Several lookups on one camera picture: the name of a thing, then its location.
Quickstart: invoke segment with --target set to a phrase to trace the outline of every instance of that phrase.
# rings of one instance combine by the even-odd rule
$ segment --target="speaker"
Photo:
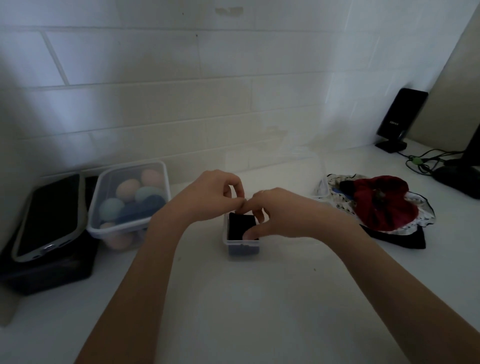
[[[402,88],[378,128],[377,135],[388,139],[375,146],[388,153],[404,150],[403,138],[428,98],[428,92]]]

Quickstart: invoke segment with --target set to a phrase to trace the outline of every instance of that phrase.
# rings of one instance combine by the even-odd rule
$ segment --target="right hand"
[[[267,222],[263,210],[270,218]],[[278,187],[255,193],[236,213],[248,211],[253,212],[259,224],[244,233],[244,240],[282,235],[327,242],[346,231],[363,232],[358,222],[344,211]]]

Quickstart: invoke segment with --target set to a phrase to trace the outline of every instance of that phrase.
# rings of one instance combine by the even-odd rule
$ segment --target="black cloth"
[[[387,243],[392,243],[402,248],[408,249],[425,249],[425,235],[423,234],[423,227],[417,226],[417,231],[410,235],[394,235],[385,234],[384,232],[375,231],[360,225],[372,238],[382,240]]]

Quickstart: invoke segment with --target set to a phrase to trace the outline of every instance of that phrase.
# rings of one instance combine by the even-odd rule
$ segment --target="black cable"
[[[425,156],[427,154],[429,154],[430,152],[433,152],[435,150],[439,151],[439,152],[442,152],[442,153],[437,155],[437,156],[434,156],[434,157],[425,158]],[[444,157],[451,157],[451,156],[454,156],[456,154],[462,154],[464,152],[465,151],[447,152],[447,151],[444,151],[443,149],[431,149],[428,152],[423,153],[421,156],[413,156],[413,155],[407,156],[407,155],[405,155],[403,153],[400,153],[400,152],[397,152],[397,153],[401,156],[404,156],[405,158],[408,158],[407,161],[405,162],[405,165],[407,166],[408,169],[414,171],[417,174],[421,174],[422,176],[431,176],[433,171],[437,168],[439,163],[445,163],[446,159],[443,159]],[[430,167],[427,163],[432,162],[432,161],[434,161],[435,164],[433,165],[433,167]],[[415,169],[414,167],[409,165],[409,163],[413,163],[417,168]]]

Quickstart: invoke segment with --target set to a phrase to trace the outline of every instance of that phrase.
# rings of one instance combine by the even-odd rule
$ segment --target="left hand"
[[[230,186],[233,186],[236,198],[232,198]],[[237,210],[244,202],[245,192],[240,177],[221,170],[207,170],[175,196],[167,206],[172,212],[185,216],[191,224]]]

